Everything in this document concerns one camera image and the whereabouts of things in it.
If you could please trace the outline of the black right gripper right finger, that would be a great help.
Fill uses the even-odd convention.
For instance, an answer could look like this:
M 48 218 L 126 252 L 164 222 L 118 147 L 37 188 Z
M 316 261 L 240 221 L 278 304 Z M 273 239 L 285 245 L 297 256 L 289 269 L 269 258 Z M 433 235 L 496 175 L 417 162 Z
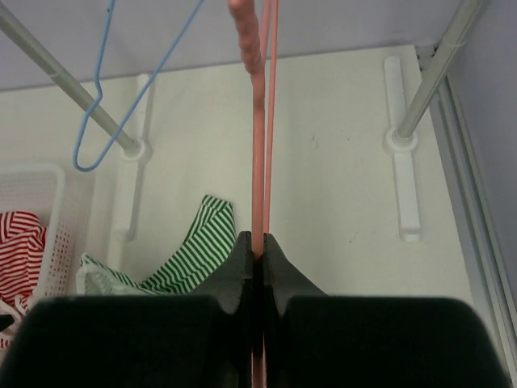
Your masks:
M 330 296 L 264 238 L 269 387 L 508 387 L 487 330 L 445 297 Z

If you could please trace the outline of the pink wire hanger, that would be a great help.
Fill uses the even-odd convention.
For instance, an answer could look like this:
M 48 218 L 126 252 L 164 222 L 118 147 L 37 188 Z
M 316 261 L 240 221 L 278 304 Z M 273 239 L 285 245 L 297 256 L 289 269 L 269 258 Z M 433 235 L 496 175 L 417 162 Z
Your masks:
M 264 237 L 270 231 L 280 3 L 265 1 L 261 19 L 257 16 L 253 1 L 229 1 L 228 6 L 238 33 L 242 63 L 252 85 L 251 251 L 254 267 L 261 268 Z

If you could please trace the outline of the metal clothes rack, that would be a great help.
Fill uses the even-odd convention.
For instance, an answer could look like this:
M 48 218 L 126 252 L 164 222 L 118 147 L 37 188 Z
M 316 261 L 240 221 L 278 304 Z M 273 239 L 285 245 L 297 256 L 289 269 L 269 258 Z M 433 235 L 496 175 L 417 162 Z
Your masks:
M 482 1 L 460 4 L 412 101 L 405 100 L 400 59 L 391 56 L 385 60 L 389 128 L 384 144 L 393 162 L 398 229 L 403 241 L 416 242 L 422 235 L 413 162 L 418 145 L 416 129 L 484 5 Z M 130 137 L 125 133 L 124 124 L 114 121 L 101 108 L 103 94 L 90 95 L 6 8 L 1 10 L 1 30 L 84 111 L 84 120 L 95 121 L 109 135 L 111 144 L 120 145 L 124 161 L 114 229 L 120 239 L 131 240 L 136 227 L 143 168 L 152 155 L 146 135 Z

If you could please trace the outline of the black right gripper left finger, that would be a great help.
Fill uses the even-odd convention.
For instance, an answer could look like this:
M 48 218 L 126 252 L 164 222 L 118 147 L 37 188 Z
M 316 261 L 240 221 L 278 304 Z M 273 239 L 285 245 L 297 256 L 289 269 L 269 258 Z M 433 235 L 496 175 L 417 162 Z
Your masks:
M 253 256 L 241 233 L 193 292 L 55 297 L 23 320 L 4 387 L 249 387 Z

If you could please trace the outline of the clear plastic basket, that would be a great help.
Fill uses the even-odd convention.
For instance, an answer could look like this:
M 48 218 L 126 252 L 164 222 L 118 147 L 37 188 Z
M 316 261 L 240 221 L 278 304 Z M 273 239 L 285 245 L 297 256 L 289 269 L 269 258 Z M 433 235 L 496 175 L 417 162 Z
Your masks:
M 31 212 L 47 228 L 33 303 L 72 292 L 78 231 L 89 205 L 85 195 L 86 186 L 56 164 L 19 164 L 1 169 L 1 214 Z

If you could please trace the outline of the green striped tank top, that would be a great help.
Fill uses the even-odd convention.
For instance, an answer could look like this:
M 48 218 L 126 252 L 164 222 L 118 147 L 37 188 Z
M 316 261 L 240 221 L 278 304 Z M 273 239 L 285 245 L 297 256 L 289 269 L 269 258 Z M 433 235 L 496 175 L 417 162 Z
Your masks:
M 184 295 L 196 289 L 227 260 L 235 242 L 232 204 L 206 195 L 179 249 L 153 274 L 138 282 L 84 253 L 76 272 L 77 294 Z

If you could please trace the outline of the aluminium mounting rail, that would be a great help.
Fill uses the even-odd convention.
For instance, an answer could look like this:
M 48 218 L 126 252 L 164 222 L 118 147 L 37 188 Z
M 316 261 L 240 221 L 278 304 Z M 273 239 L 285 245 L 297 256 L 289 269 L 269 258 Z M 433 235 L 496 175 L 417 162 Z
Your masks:
M 464 86 L 472 59 L 481 58 L 467 44 L 430 105 L 464 264 L 476 311 L 499 348 L 516 350 L 516 311 L 494 218 L 465 111 Z

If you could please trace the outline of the red striped tank top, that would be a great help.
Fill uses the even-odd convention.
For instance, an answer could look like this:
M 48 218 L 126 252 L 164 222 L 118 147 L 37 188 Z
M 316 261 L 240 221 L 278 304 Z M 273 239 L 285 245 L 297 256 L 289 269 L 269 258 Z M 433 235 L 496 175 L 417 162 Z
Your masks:
M 27 211 L 1 214 L 1 313 L 14 322 L 1 330 L 1 349 L 9 347 L 21 319 L 33 304 L 40 277 L 47 228 Z

